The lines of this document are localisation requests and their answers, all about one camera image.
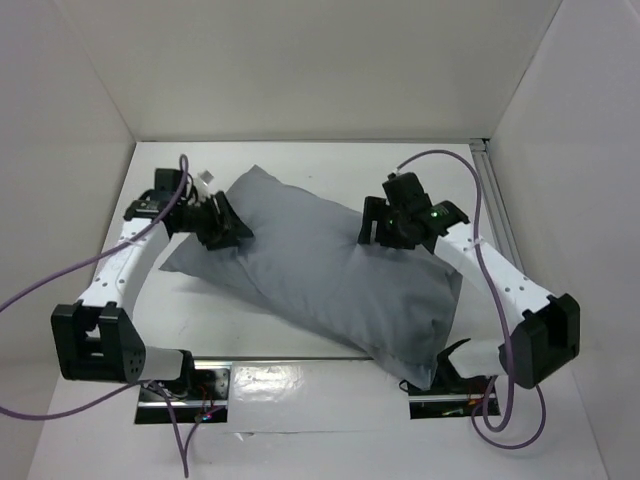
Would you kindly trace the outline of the grey pillowcase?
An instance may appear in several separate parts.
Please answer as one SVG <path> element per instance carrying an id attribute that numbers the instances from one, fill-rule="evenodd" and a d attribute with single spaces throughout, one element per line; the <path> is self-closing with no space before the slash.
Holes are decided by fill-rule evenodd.
<path id="1" fill-rule="evenodd" d="M 162 265 L 359 348 L 388 373 L 431 386 L 462 277 L 424 250 L 360 245 L 359 212 L 253 166 L 226 196 L 253 236 L 209 251 L 188 236 Z"/>

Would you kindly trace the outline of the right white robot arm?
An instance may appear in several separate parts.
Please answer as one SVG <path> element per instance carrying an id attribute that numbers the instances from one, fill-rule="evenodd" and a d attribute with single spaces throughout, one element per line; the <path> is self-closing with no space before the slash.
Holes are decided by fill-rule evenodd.
<path id="1" fill-rule="evenodd" d="M 392 174 L 382 198 L 364 201 L 361 244 L 413 249 L 423 246 L 478 290 L 494 298 L 508 337 L 463 340 L 442 354 L 436 379 L 448 392 L 470 379 L 512 374 L 532 389 L 580 352 L 580 306 L 537 285 L 487 243 L 468 216 L 450 201 L 431 202 L 412 173 Z"/>

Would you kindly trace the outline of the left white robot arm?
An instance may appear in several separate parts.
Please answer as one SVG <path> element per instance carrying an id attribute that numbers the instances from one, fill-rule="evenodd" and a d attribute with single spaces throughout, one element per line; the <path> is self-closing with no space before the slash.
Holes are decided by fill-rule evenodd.
<path id="1" fill-rule="evenodd" d="M 253 233 L 226 195 L 211 193 L 213 177 L 186 167 L 157 169 L 154 186 L 125 210 L 120 236 L 91 285 L 51 315 L 62 376 L 72 381 L 160 382 L 176 399 L 196 390 L 191 352 L 152 347 L 136 330 L 133 313 L 156 259 L 173 235 L 189 233 L 209 251 L 236 247 Z"/>

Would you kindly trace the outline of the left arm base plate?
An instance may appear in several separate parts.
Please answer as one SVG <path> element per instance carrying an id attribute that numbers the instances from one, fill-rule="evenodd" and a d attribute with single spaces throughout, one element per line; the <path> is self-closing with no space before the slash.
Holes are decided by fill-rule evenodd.
<path id="1" fill-rule="evenodd" d="M 178 424 L 222 424 L 228 420 L 231 386 L 230 362 L 199 359 L 191 373 L 189 386 L 157 381 L 139 390 L 134 423 L 170 424 L 170 413 L 163 394 L 170 400 Z"/>

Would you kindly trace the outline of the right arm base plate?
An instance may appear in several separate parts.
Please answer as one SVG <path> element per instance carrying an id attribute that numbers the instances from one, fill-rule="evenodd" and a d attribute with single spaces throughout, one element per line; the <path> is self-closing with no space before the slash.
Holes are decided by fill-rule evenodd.
<path id="1" fill-rule="evenodd" d="M 465 379 L 438 372 L 428 390 L 407 380 L 401 380 L 398 387 L 407 394 L 410 418 L 416 420 L 469 417 L 476 407 L 482 407 L 488 385 L 488 377 Z"/>

